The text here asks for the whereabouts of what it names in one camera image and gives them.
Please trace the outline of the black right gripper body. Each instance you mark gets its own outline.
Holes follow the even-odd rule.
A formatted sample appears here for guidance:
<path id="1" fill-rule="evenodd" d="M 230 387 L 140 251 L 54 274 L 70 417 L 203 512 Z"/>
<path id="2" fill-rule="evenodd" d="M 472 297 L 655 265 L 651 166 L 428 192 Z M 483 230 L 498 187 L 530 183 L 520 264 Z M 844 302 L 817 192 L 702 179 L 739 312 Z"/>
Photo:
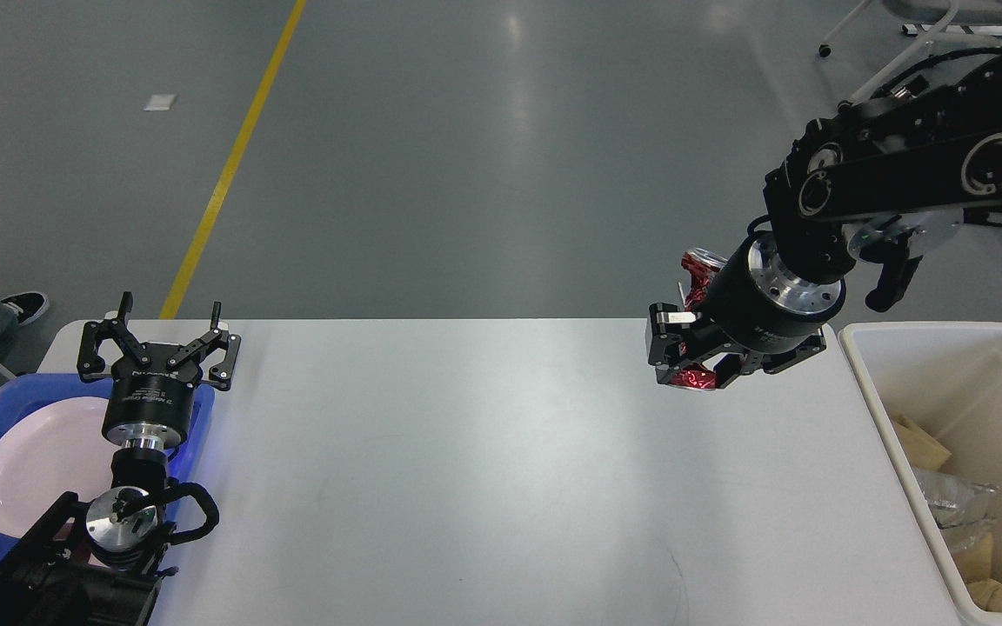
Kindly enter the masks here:
<path id="1" fill-rule="evenodd" d="M 755 233 L 713 278 L 698 310 L 736 344 L 779 354 L 818 333 L 845 298 L 844 280 L 803 280 L 779 256 L 772 233 Z"/>

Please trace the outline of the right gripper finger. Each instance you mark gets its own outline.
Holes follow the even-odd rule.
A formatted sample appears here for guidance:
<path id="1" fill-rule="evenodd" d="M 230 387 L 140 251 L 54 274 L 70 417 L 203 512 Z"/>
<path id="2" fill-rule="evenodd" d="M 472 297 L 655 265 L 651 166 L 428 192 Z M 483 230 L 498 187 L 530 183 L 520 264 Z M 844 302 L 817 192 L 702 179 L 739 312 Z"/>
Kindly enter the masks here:
<path id="1" fill-rule="evenodd" d="M 733 343 L 728 348 L 720 350 L 723 357 L 713 366 L 716 374 L 715 388 L 723 390 L 742 376 L 763 371 L 766 374 L 777 374 L 792 366 L 802 363 L 813 356 L 818 356 L 826 350 L 824 331 L 816 331 L 804 338 L 799 344 L 788 351 L 767 354 L 755 351 L 746 346 Z"/>
<path id="2" fill-rule="evenodd" d="M 649 306 L 648 364 L 668 387 L 716 387 L 719 376 L 705 361 L 726 350 L 728 337 L 706 316 L 671 303 Z"/>

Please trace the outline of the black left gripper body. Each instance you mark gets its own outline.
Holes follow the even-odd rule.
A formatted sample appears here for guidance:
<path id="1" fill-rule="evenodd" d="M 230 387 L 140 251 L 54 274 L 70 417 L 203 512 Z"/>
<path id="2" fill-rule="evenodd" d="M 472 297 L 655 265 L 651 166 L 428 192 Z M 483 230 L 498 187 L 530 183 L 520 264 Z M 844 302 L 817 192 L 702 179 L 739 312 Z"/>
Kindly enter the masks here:
<path id="1" fill-rule="evenodd" d="M 203 370 L 186 362 L 175 371 L 167 371 L 167 357 L 152 357 L 142 368 L 128 357 L 116 361 L 101 427 L 109 443 L 127 445 L 131 440 L 150 439 L 159 449 L 172 449 L 187 439 L 192 400 Z"/>

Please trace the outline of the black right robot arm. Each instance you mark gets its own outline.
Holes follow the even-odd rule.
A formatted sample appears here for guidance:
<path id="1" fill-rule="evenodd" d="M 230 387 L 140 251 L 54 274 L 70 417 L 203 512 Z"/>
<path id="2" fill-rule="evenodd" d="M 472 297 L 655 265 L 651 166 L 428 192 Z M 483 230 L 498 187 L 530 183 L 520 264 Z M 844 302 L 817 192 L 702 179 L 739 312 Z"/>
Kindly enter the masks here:
<path id="1" fill-rule="evenodd" d="M 651 305 L 657 384 L 721 390 L 785 371 L 824 351 L 857 262 L 879 266 L 865 305 L 885 312 L 959 226 L 1002 229 L 1002 48 L 919 61 L 812 120 L 763 196 L 734 253 L 687 250 L 679 302 Z"/>

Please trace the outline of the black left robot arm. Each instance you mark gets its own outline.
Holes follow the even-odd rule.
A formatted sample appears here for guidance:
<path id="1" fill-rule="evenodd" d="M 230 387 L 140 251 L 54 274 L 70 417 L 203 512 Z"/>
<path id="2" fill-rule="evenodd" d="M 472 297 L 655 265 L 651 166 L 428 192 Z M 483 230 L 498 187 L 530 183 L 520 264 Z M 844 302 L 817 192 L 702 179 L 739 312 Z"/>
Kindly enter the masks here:
<path id="1" fill-rule="evenodd" d="M 170 474 L 172 453 L 190 440 L 199 388 L 227 391 L 240 336 L 220 322 L 187 344 L 140 341 L 129 329 L 134 298 L 83 327 L 79 379 L 109 379 L 101 435 L 116 445 L 112 480 L 84 502 L 64 492 L 0 560 L 0 625 L 146 625 L 170 547 L 219 524 L 210 492 Z"/>

